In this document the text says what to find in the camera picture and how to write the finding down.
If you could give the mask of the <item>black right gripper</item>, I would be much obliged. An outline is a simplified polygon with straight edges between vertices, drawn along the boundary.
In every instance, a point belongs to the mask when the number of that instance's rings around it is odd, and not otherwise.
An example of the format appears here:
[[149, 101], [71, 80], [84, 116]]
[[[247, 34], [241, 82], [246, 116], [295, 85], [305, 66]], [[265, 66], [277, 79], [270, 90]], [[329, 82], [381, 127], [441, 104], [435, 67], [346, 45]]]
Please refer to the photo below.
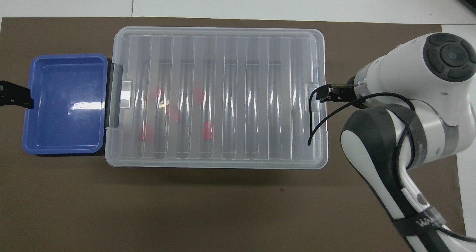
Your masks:
[[352, 83], [320, 86], [319, 102], [350, 103], [357, 100]]

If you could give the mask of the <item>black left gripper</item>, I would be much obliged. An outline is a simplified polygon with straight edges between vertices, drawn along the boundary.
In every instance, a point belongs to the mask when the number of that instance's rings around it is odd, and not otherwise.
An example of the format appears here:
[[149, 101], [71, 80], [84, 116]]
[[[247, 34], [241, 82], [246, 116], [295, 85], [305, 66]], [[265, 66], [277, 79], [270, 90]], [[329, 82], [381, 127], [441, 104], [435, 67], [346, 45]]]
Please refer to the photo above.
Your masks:
[[0, 81], [0, 106], [15, 105], [27, 109], [34, 108], [31, 90], [28, 87], [15, 85], [11, 82]]

